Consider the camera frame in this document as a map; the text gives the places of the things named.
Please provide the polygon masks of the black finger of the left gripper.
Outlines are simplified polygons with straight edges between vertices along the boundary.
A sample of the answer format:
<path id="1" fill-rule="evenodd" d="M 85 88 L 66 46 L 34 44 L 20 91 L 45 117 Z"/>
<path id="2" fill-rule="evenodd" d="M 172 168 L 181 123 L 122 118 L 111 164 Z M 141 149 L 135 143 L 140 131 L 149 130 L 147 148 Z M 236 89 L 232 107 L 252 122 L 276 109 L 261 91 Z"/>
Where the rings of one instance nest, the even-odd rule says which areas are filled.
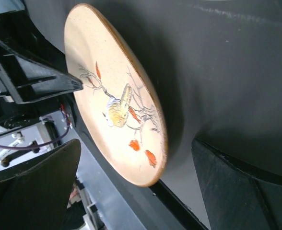
<path id="1" fill-rule="evenodd" d="M 68 73 L 65 55 L 25 11 L 0 13 L 1 95 L 30 104 L 82 89 L 82 81 Z"/>

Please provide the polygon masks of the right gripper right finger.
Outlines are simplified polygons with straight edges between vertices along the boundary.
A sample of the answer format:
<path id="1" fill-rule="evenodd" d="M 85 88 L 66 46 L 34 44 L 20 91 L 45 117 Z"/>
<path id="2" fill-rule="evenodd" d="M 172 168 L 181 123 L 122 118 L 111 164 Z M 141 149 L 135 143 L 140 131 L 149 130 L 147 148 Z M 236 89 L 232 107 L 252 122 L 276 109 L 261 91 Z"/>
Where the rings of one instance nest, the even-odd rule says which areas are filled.
<path id="1" fill-rule="evenodd" d="M 282 176 L 200 139 L 191 153 L 213 230 L 282 230 Z"/>

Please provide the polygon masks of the beige bird plate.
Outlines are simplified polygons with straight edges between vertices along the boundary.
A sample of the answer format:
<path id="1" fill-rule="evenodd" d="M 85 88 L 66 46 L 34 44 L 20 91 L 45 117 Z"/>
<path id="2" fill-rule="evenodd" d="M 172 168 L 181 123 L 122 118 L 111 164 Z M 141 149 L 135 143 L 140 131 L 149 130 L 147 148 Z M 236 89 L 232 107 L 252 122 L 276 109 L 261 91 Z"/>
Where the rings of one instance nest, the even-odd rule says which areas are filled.
<path id="1" fill-rule="evenodd" d="M 69 12 L 64 47 L 69 74 L 83 84 L 74 98 L 95 145 L 125 180 L 155 184 L 166 166 L 167 130 L 146 71 L 114 26 L 86 3 Z"/>

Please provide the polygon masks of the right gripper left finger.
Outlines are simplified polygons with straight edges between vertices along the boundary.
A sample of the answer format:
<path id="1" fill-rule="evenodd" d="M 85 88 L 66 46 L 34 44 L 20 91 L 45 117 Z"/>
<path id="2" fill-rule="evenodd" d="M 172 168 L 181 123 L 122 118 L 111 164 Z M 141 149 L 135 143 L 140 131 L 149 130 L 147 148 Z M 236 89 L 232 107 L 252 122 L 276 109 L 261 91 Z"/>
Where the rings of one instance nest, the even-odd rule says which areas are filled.
<path id="1" fill-rule="evenodd" d="M 0 230 L 60 230 L 80 156 L 72 139 L 0 171 Z"/>

